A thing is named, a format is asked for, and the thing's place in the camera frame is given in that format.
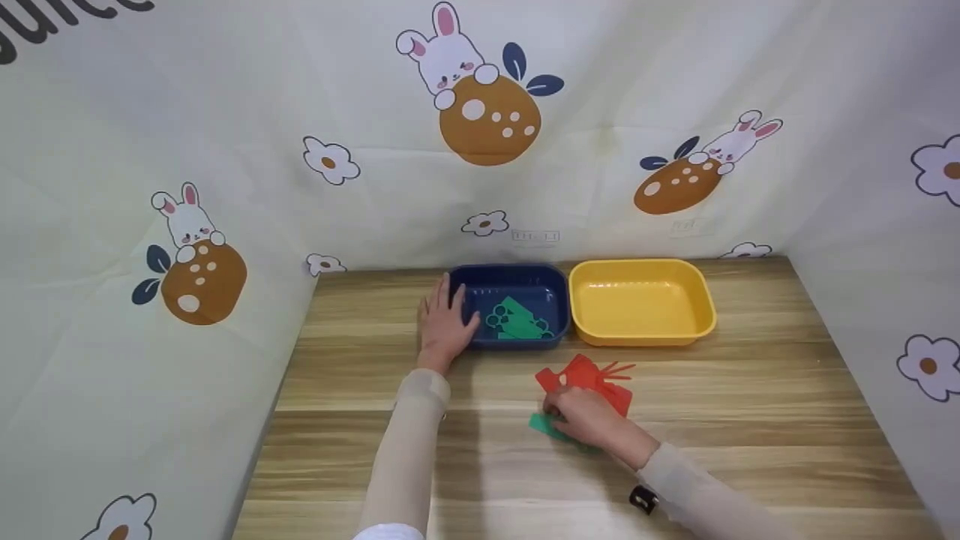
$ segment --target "beige sleeve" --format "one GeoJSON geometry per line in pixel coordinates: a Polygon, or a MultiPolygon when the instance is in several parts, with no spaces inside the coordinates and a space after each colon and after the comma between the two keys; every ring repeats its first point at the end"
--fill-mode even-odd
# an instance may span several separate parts
{"type": "Polygon", "coordinates": [[[435,371],[414,370],[400,384],[394,414],[373,461],[361,533],[390,524],[426,534],[437,429],[449,400],[450,385],[435,371]]]}
{"type": "Polygon", "coordinates": [[[636,472],[670,521],[703,540],[798,540],[803,537],[746,496],[730,489],[680,451],[661,444],[636,472]]]}

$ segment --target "wood grain surface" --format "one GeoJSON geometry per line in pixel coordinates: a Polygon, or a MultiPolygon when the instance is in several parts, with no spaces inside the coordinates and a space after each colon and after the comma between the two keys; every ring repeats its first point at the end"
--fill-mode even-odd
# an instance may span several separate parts
{"type": "MultiPolygon", "coordinates": [[[[429,538],[689,538],[626,503],[603,455],[527,428],[534,374],[577,353],[637,362],[631,418],[809,538],[940,538],[789,261],[695,261],[717,328],[675,349],[473,353],[450,374],[429,538]]],[[[322,275],[234,540],[348,539],[439,271],[322,275]]]]}

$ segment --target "white rabbit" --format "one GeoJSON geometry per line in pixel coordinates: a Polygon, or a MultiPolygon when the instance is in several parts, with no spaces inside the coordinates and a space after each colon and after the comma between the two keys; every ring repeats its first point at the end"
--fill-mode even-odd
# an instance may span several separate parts
{"type": "Polygon", "coordinates": [[[697,165],[709,158],[714,158],[721,163],[717,173],[725,175],[732,172],[733,164],[753,150],[758,141],[773,135],[783,127],[783,120],[780,119],[757,126],[761,116],[762,113],[759,110],[748,110],[740,114],[740,119],[732,130],[704,145],[700,152],[691,154],[688,161],[697,165]]]}
{"type": "Polygon", "coordinates": [[[433,105],[447,110],[456,101],[453,86],[473,75],[477,83],[490,85],[500,70],[485,63],[470,38],[460,32],[457,11],[448,2],[433,7],[434,37],[427,39],[416,30],[404,30],[396,37],[396,50],[420,66],[420,77],[430,93],[433,105]]]}
{"type": "Polygon", "coordinates": [[[201,240],[210,240],[215,246],[227,243],[224,234],[217,231],[200,207],[200,193],[190,182],[184,182],[181,189],[182,202],[170,196],[166,191],[158,191],[150,198],[155,209],[167,218],[167,229],[177,246],[177,262],[190,262],[197,255],[193,245],[201,240]]]}

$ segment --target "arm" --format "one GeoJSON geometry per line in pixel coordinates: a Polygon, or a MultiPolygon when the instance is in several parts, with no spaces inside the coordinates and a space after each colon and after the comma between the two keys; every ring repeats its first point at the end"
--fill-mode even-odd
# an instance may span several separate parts
{"type": "Polygon", "coordinates": [[[430,489],[437,429],[450,399],[444,376],[480,324],[460,318],[465,290],[449,299],[444,274],[420,301],[417,369],[400,384],[387,432],[373,461],[367,498],[355,540],[422,540],[430,514],[430,489]]]}
{"type": "Polygon", "coordinates": [[[621,417],[602,396],[583,388],[561,388],[547,396],[547,411],[565,422],[554,426],[581,442],[623,461],[660,500],[671,521],[704,540],[799,540],[802,536],[762,506],[730,489],[661,444],[643,428],[621,417]]]}

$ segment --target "cream backdrop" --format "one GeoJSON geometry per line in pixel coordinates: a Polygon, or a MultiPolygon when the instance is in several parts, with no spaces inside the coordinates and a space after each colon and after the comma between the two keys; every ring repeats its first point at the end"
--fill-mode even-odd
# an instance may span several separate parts
{"type": "Polygon", "coordinates": [[[313,273],[774,252],[955,531],[956,2],[0,6],[4,538],[228,534],[313,273]]]}

